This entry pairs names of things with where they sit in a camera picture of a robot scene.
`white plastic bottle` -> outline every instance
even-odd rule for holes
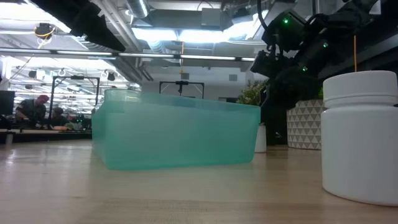
[[[323,188],[358,202],[398,205],[397,75],[338,75],[323,83],[323,95]]]

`translucent plastic container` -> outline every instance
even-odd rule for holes
[[[109,169],[237,164],[253,159],[259,122],[258,106],[106,90],[93,141]]]

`person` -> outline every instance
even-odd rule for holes
[[[62,116],[63,109],[62,108],[54,108],[52,110],[52,117],[51,117],[51,126],[64,126],[69,123],[66,117]]]
[[[48,100],[48,96],[40,95],[35,100],[26,99],[22,101],[16,108],[16,121],[18,123],[27,121],[31,127],[34,127],[38,122],[42,122],[47,110],[44,104]]]

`wooden table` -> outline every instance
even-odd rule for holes
[[[397,208],[326,193],[320,169],[320,151],[283,147],[250,164],[116,171],[90,141],[14,144],[0,148],[0,223],[396,223]]]

